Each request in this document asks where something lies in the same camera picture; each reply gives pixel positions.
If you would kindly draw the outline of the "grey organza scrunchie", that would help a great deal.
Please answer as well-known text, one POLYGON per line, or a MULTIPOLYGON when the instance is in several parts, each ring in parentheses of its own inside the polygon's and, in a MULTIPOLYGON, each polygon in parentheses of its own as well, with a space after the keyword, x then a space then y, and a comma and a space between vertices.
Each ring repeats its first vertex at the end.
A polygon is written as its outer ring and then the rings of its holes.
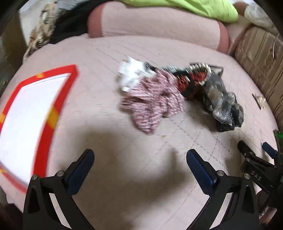
POLYGON ((243 107, 237 102, 236 95, 227 91, 220 75, 210 74, 203 87, 203 102, 215 119, 218 132, 232 131, 242 127, 243 107))

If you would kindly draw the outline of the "red dotted scrunchie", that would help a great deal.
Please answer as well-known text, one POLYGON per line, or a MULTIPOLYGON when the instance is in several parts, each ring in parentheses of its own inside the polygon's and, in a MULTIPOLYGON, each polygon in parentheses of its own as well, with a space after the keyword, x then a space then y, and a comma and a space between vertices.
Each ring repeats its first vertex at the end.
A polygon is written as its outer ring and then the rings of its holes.
POLYGON ((178 90, 186 100, 191 100, 202 94, 207 78, 206 72, 177 71, 173 75, 177 78, 178 90))

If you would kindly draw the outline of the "red white plaid scrunchie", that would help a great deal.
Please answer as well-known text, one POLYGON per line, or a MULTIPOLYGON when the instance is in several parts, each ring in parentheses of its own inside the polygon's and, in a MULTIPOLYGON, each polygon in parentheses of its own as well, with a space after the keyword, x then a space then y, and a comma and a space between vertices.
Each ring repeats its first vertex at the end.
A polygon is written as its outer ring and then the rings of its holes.
POLYGON ((183 111, 184 100, 177 78, 167 71, 157 70, 155 77, 142 79, 123 96, 120 108, 130 112, 137 129, 152 135, 162 118, 183 111))

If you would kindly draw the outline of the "white floral scrunchie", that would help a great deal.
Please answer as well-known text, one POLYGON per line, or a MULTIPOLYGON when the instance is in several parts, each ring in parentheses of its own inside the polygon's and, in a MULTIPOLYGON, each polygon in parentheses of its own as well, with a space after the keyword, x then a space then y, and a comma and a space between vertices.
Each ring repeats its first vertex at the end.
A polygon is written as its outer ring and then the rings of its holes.
POLYGON ((156 72, 151 70, 145 62, 127 57, 119 65, 117 76, 120 89, 128 93, 142 79, 155 77, 156 72))

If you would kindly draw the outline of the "small hair clip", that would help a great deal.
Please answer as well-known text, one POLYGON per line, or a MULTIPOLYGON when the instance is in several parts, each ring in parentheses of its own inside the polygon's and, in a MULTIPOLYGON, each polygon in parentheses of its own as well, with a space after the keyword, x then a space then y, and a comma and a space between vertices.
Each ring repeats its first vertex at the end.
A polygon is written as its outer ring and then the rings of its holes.
POLYGON ((264 107, 264 104, 266 103, 266 98, 262 94, 261 95, 252 94, 252 96, 256 101, 259 109, 261 110, 264 107))

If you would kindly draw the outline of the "striped brown cushion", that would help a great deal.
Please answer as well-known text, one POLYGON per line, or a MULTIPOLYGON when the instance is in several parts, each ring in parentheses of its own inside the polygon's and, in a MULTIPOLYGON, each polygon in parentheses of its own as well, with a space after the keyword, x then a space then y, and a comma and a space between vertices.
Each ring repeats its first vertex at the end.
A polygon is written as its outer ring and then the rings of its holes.
POLYGON ((282 131, 282 39, 251 27, 235 51, 236 61, 252 78, 268 102, 282 131))

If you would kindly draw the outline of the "red box lid tray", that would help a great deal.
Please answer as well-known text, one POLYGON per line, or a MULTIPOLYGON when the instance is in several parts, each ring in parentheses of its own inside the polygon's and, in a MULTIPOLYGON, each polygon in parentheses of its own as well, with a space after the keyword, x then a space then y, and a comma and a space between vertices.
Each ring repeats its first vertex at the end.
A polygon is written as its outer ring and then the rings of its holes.
POLYGON ((45 177, 59 115, 78 77, 76 65, 21 81, 1 113, 1 173, 22 193, 33 174, 45 177))

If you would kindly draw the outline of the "white plastic bag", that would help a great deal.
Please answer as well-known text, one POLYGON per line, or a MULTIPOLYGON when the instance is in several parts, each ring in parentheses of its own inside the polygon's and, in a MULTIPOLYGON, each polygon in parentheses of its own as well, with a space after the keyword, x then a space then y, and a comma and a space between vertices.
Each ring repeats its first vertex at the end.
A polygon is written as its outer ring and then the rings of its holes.
POLYGON ((245 11, 244 17, 252 22, 254 25, 271 29, 274 23, 271 21, 266 12, 256 3, 249 4, 245 11))

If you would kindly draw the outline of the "green blanket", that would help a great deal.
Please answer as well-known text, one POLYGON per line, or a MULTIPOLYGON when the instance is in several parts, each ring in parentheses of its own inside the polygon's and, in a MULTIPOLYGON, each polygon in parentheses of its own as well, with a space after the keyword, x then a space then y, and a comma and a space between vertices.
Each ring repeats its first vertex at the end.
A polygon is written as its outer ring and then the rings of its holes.
POLYGON ((129 0, 123 3, 134 7, 171 7, 193 12, 202 17, 233 23, 238 12, 230 1, 223 0, 129 0))

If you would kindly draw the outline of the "leopard print cloth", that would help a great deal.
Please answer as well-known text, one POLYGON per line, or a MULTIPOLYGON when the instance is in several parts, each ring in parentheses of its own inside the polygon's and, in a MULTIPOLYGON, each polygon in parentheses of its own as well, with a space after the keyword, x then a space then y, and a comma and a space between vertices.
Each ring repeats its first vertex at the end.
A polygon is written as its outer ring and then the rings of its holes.
POLYGON ((30 33, 28 47, 22 59, 23 62, 49 42, 55 28, 57 10, 57 1, 46 4, 41 10, 39 22, 30 33))

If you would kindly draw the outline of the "black garment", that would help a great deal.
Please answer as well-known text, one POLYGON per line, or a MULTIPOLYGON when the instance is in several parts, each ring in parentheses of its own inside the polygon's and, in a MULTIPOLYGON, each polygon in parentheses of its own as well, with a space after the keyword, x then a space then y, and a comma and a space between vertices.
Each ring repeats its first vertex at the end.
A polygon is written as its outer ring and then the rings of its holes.
POLYGON ((55 22, 55 28, 49 39, 49 44, 56 44, 66 38, 87 33, 87 21, 90 13, 96 7, 109 1, 92 0, 79 3, 66 11, 55 22))

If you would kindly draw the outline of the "pink bolster pillow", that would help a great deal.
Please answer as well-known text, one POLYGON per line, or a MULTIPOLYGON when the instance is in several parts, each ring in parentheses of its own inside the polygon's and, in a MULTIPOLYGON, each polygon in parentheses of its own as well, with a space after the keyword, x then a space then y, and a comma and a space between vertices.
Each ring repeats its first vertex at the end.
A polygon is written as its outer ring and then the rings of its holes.
POLYGON ((168 7, 130 7, 118 1, 97 6, 88 17, 89 37, 141 35, 189 42, 227 53, 229 36, 219 21, 168 7))

